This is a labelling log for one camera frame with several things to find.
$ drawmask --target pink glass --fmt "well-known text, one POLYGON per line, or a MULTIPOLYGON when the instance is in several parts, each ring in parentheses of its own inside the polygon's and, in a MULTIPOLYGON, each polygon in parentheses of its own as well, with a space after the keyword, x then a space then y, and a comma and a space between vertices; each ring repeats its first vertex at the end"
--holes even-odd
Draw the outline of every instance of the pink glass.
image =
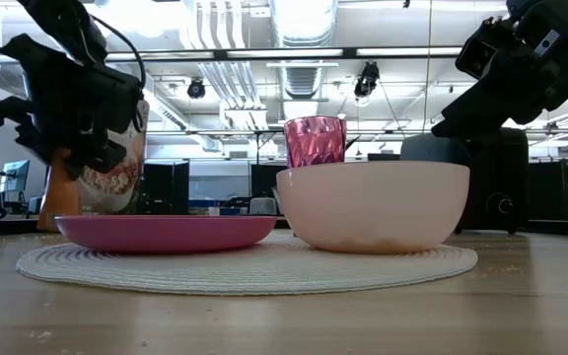
POLYGON ((251 246, 275 227, 267 216, 60 216, 71 242, 113 252, 206 252, 251 246))
POLYGON ((345 160, 345 120, 312 116, 291 119, 284 125, 288 167, 343 163, 345 160))

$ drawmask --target wooden table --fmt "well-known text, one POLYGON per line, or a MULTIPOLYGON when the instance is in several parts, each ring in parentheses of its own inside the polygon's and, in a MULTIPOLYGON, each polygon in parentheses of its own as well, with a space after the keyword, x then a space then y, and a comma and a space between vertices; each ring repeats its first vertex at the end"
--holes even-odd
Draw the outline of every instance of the wooden table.
POLYGON ((0 354, 567 354, 568 237, 469 235, 461 276, 287 297, 154 295, 15 272, 60 237, 0 239, 0 354))

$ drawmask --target pink plate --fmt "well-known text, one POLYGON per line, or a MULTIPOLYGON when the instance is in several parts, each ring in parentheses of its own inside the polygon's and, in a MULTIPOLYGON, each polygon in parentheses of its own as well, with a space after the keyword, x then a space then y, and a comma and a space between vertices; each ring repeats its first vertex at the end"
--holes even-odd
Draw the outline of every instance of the pink plate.
POLYGON ((247 247, 264 239, 275 217, 62 216, 60 232, 89 249, 113 252, 205 252, 247 247))

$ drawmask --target placemat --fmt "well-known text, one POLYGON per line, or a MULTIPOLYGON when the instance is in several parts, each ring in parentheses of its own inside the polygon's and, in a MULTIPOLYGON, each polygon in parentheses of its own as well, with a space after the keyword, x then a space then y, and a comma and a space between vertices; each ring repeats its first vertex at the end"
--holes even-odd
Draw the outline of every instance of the placemat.
POLYGON ((188 255, 120 255, 72 244, 33 250, 17 270, 32 278, 186 295, 291 295, 369 290, 450 277, 477 262, 474 250, 439 246, 399 255, 321 251, 272 233, 250 247, 188 255))

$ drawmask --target pink cup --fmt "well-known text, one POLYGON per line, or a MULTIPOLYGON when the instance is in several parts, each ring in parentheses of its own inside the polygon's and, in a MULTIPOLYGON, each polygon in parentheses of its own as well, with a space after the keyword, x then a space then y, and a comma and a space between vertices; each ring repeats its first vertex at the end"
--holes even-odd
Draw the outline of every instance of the pink cup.
POLYGON ((284 125, 288 167, 298 168, 345 161, 345 120, 312 116, 291 119, 284 125))

